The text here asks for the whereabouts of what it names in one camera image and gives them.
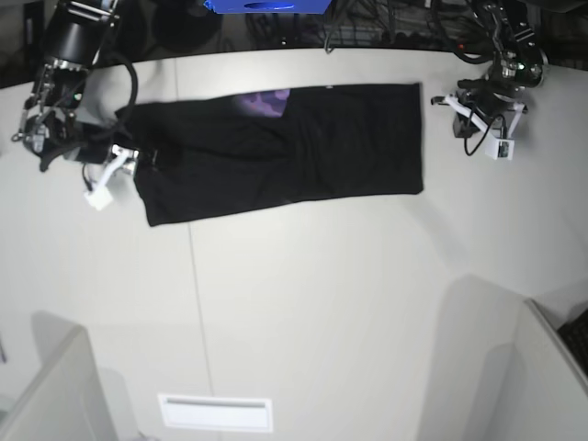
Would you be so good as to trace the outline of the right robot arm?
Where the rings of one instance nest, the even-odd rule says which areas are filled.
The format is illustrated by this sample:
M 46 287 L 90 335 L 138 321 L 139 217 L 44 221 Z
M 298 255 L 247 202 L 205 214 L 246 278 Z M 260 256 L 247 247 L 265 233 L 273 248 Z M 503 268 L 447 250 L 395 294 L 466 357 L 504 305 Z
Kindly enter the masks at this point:
M 21 143 L 48 171 L 62 157 L 81 164 L 120 159 L 133 170 L 165 169 L 180 163 L 180 147 L 162 131 L 131 133 L 128 125 L 139 94 L 139 77 L 131 61 L 115 49 L 119 1 L 60 1 L 42 40 L 41 64 L 25 101 L 13 142 Z M 85 85 L 105 61 L 122 64 L 130 76 L 130 98 L 114 122 L 81 122 L 76 111 Z

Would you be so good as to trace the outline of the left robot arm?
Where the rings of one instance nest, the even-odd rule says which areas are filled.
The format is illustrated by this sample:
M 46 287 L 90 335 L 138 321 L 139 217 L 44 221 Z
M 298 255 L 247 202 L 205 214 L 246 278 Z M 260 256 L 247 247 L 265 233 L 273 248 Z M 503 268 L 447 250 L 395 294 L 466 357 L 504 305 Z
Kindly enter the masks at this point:
M 489 66 L 482 77 L 457 82 L 455 93 L 436 96 L 433 105 L 449 106 L 456 116 L 454 135 L 467 139 L 497 123 L 510 136 L 515 123 L 528 112 L 520 93 L 541 84 L 547 59 L 539 48 L 534 30 L 528 24 L 526 5 L 519 1 L 470 1 L 469 7 L 481 26 L 492 51 L 470 56 L 451 39 L 442 25 L 441 3 L 431 3 L 431 18 L 441 40 L 461 61 Z

